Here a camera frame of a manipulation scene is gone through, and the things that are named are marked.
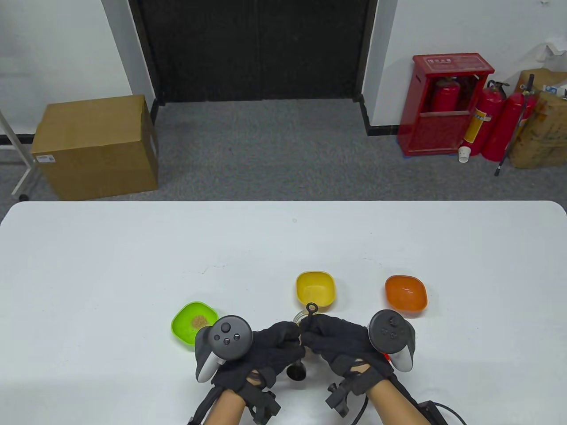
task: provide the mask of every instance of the white wall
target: white wall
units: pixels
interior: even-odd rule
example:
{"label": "white wall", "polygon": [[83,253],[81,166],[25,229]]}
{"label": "white wall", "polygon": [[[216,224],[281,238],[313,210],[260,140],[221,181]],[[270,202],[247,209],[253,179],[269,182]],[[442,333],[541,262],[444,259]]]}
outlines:
{"label": "white wall", "polygon": [[155,99],[136,25],[128,0],[101,0],[132,94],[146,96],[148,109]]}
{"label": "white wall", "polygon": [[0,108],[35,133],[48,103],[132,94],[100,0],[0,0]]}
{"label": "white wall", "polygon": [[[376,61],[380,68],[381,49],[387,44],[376,100],[363,92],[372,125],[399,124],[415,54],[479,52],[497,70],[491,78],[515,84],[522,69],[542,65],[534,55],[540,43],[567,33],[565,0],[547,4],[539,0],[383,2],[397,2],[397,8],[389,40],[376,38],[370,48],[368,62]],[[367,69],[365,89],[371,96],[373,75],[370,66]]]}
{"label": "white wall", "polygon": [[376,7],[374,28],[370,39],[366,72],[362,85],[362,95],[364,96],[366,110],[370,117],[373,116],[376,109],[378,88],[380,87],[384,60],[388,51],[397,2],[398,0],[379,0]]}

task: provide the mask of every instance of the red fire extinguisher cabinet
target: red fire extinguisher cabinet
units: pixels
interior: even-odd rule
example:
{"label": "red fire extinguisher cabinet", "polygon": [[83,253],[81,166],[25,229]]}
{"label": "red fire extinguisher cabinet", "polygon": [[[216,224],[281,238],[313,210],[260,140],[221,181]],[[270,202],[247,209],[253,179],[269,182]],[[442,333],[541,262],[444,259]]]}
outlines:
{"label": "red fire extinguisher cabinet", "polygon": [[[406,156],[455,154],[486,79],[494,72],[478,53],[416,55],[398,142]],[[439,83],[459,86],[455,110],[432,112]]]}

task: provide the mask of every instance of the black door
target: black door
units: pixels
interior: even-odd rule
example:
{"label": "black door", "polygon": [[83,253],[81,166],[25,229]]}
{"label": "black door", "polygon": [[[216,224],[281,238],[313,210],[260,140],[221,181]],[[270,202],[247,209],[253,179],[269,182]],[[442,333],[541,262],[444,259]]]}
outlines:
{"label": "black door", "polygon": [[368,0],[259,0],[264,99],[353,97]]}
{"label": "black door", "polygon": [[138,0],[165,101],[352,97],[368,0]]}

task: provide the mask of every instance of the brown cardboard box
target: brown cardboard box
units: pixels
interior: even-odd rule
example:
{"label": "brown cardboard box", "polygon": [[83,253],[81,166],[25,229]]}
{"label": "brown cardboard box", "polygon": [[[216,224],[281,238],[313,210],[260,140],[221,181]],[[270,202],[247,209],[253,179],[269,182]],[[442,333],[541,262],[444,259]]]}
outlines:
{"label": "brown cardboard box", "polygon": [[158,145],[143,96],[47,106],[32,154],[65,201],[158,188]]}
{"label": "brown cardboard box", "polygon": [[514,143],[510,161],[517,168],[553,167],[567,164],[567,100],[540,92],[543,85],[567,80],[567,73],[554,73],[541,68],[523,71],[516,90],[534,74],[538,104],[533,117]]}

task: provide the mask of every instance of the black glove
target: black glove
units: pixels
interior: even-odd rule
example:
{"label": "black glove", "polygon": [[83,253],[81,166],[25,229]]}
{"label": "black glove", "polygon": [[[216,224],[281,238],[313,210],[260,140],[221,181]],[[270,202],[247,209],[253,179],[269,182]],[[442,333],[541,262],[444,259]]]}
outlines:
{"label": "black glove", "polygon": [[212,383],[238,392],[247,378],[260,380],[259,388],[271,388],[276,376],[291,363],[305,356],[299,344],[299,327],[293,322],[279,322],[253,333],[250,350],[240,359],[218,368]]}
{"label": "black glove", "polygon": [[338,317],[315,314],[299,324],[301,343],[329,363],[340,376],[350,374],[353,366],[367,363],[382,377],[393,375],[393,368],[383,354],[370,343],[368,328]]}

